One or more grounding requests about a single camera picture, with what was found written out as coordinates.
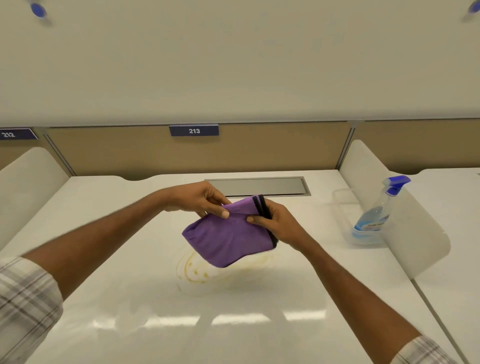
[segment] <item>person's left hand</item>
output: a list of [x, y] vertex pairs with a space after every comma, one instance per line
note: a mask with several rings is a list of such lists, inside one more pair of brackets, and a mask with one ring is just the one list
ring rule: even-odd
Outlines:
[[207, 181], [173, 186], [159, 192], [165, 197], [165, 211], [194, 211], [201, 218], [207, 213], [221, 218], [230, 215], [222, 205], [231, 202]]

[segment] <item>white divider panel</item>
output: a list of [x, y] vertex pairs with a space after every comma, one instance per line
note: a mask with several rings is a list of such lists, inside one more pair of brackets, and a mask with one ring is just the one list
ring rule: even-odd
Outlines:
[[[340, 174], [355, 190], [364, 210], [378, 198], [382, 181], [398, 175], [389, 171], [360, 140], [351, 144]], [[394, 200], [393, 212], [382, 230], [382, 236], [411, 279], [450, 252], [447, 234], [408, 192], [408, 185]]]
[[67, 182], [44, 148], [28, 150], [0, 171], [0, 249]]

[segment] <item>person's right hand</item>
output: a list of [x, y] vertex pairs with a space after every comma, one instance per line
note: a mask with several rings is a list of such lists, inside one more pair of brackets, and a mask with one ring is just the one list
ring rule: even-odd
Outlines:
[[272, 214], [272, 219], [248, 216], [247, 222], [269, 229], [277, 239], [297, 250], [314, 241], [285, 206], [267, 199], [265, 204]]

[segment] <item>purple cloth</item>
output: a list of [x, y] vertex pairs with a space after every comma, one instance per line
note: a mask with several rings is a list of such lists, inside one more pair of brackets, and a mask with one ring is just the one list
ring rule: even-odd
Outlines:
[[244, 198], [224, 208], [230, 212], [228, 219], [208, 214], [182, 233], [208, 263], [225, 268], [246, 255], [276, 247], [278, 240], [271, 232], [246, 221], [248, 215], [271, 218], [262, 195]]

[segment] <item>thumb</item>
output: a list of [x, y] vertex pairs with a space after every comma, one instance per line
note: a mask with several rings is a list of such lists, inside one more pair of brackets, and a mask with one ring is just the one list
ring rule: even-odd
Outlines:
[[264, 228], [267, 228], [269, 230], [272, 230], [273, 228], [273, 220], [270, 220], [269, 218], [264, 218], [263, 216], [248, 216], [247, 217], [247, 222], [254, 224], [254, 225], [259, 225], [263, 226]]
[[212, 204], [211, 202], [207, 202], [205, 206], [205, 211], [209, 214], [214, 214], [221, 218], [228, 218], [230, 216], [228, 210], [225, 210], [222, 206]]

